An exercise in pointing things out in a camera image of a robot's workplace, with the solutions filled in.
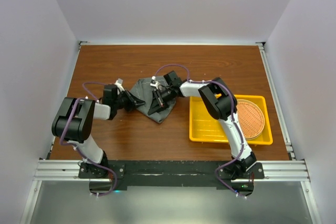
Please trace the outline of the grey cloth napkin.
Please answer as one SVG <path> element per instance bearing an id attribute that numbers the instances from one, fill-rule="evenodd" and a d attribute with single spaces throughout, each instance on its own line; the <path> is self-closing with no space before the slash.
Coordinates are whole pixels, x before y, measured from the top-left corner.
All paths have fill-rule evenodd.
<path id="1" fill-rule="evenodd" d="M 150 109 L 152 98 L 153 98 L 152 88 L 150 87 L 150 81 L 151 81 L 151 77 L 139 79 L 135 83 L 135 85 L 131 88 L 130 92 L 135 97 L 145 102 L 145 105 L 138 107 L 137 110 L 140 111 L 142 114 L 144 114 L 146 117 L 155 121 L 156 123 L 161 124 L 172 112 L 176 104 L 176 99 L 173 99 L 168 102 L 169 106 L 167 109 L 161 112 L 155 112 L 151 115 L 148 115 L 148 111 Z"/>

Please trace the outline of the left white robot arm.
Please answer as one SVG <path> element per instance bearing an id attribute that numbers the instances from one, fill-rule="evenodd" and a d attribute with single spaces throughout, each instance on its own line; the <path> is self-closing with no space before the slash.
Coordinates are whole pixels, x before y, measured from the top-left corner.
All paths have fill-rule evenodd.
<path id="1" fill-rule="evenodd" d="M 142 105 L 145 105 L 145 101 L 132 95 L 121 84 L 106 84 L 102 97 L 97 100 L 65 97 L 51 131 L 59 138 L 60 145 L 72 146 L 81 155 L 85 172 L 90 171 L 97 178 L 115 178 L 106 153 L 91 135 L 93 121 L 112 120 L 118 110 L 130 112 Z"/>

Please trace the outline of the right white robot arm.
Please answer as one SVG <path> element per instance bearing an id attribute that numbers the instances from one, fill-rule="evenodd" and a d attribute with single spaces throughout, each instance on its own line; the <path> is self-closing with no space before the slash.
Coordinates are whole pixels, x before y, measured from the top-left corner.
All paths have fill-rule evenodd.
<path id="1" fill-rule="evenodd" d="M 231 173 L 234 178 L 246 178 L 253 171 L 257 159 L 248 145 L 238 120 L 237 99 L 221 78 L 208 81 L 181 80 L 175 71 L 164 75 L 163 86 L 156 76 L 150 80 L 152 103 L 148 115 L 161 112 L 177 97 L 199 97 L 209 115 L 221 125 L 228 139 L 232 160 L 216 169 Z"/>

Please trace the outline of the yellow plastic tray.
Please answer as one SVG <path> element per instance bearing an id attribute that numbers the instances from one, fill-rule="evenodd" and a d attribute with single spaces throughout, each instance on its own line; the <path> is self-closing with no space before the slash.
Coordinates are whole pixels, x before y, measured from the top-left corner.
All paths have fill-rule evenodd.
<path id="1" fill-rule="evenodd" d="M 258 95 L 236 95 L 236 98 L 237 100 L 244 99 L 255 103 L 265 117 L 265 127 L 262 133 L 257 138 L 246 140 L 248 144 L 271 145 L 273 138 L 265 98 Z M 190 98 L 189 137 L 193 142 L 228 143 L 222 126 L 210 116 L 201 98 Z"/>

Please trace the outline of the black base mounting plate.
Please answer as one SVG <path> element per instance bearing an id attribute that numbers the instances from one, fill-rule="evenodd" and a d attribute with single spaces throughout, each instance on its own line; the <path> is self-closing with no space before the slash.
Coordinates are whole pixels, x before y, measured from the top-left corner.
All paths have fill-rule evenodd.
<path id="1" fill-rule="evenodd" d="M 131 186 L 145 187 L 214 187 L 230 190 L 237 196 L 249 196 L 254 182 L 265 177 L 262 163 L 257 162 L 246 172 L 236 164 L 224 166 L 217 161 L 122 161 L 109 160 L 105 170 L 81 162 L 78 177 L 90 179 L 93 191 L 108 191 L 98 185 L 99 179 L 112 182 L 115 190 L 127 190 Z"/>

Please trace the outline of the round woven orange plate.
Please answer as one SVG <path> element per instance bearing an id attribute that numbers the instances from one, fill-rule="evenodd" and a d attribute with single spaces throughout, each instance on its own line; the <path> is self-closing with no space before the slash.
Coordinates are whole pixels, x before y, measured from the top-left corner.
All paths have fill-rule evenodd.
<path id="1" fill-rule="evenodd" d="M 237 102 L 238 120 L 245 139 L 257 138 L 265 127 L 263 112 L 251 101 L 238 99 Z"/>

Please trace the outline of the aluminium frame rail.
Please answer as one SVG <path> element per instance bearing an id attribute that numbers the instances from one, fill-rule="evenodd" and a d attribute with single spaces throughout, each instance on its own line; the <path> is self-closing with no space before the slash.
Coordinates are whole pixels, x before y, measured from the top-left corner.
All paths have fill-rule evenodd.
<path id="1" fill-rule="evenodd" d="M 264 180 L 270 182 L 309 182 L 310 176 L 305 161 L 262 161 Z M 33 180 L 73 181 L 78 180 L 77 160 L 40 160 Z"/>

